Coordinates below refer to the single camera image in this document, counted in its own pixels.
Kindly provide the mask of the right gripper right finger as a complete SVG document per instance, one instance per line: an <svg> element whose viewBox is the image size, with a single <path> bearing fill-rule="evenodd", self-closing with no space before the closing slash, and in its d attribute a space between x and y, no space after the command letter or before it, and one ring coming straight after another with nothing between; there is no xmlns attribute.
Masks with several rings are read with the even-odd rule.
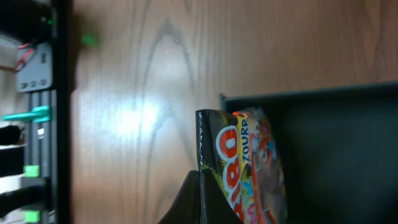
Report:
<svg viewBox="0 0 398 224"><path fill-rule="evenodd" d="M201 224L242 224L209 169L200 173L200 202Z"/></svg>

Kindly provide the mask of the dark green gift box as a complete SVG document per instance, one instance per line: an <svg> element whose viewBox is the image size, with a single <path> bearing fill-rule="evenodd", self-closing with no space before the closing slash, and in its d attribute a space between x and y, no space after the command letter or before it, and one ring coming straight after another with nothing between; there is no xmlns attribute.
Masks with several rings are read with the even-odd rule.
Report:
<svg viewBox="0 0 398 224"><path fill-rule="evenodd" d="M221 97L264 109L282 158L289 223L397 222L397 83Z"/></svg>

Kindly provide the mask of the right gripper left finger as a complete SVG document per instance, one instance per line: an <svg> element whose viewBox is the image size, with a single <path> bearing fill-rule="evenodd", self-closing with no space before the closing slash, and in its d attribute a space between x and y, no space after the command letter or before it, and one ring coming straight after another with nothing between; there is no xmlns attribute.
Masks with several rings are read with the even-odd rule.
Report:
<svg viewBox="0 0 398 224"><path fill-rule="evenodd" d="M191 170L159 224L198 224L200 222L200 178Z"/></svg>

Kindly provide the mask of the Haribo gummy candy bag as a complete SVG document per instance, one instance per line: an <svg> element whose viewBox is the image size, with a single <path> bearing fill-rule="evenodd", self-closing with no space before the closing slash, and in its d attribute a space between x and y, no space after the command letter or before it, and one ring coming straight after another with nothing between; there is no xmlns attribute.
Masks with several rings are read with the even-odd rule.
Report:
<svg viewBox="0 0 398 224"><path fill-rule="evenodd" d="M198 110L197 158L244 223L285 223L284 173L265 112Z"/></svg>

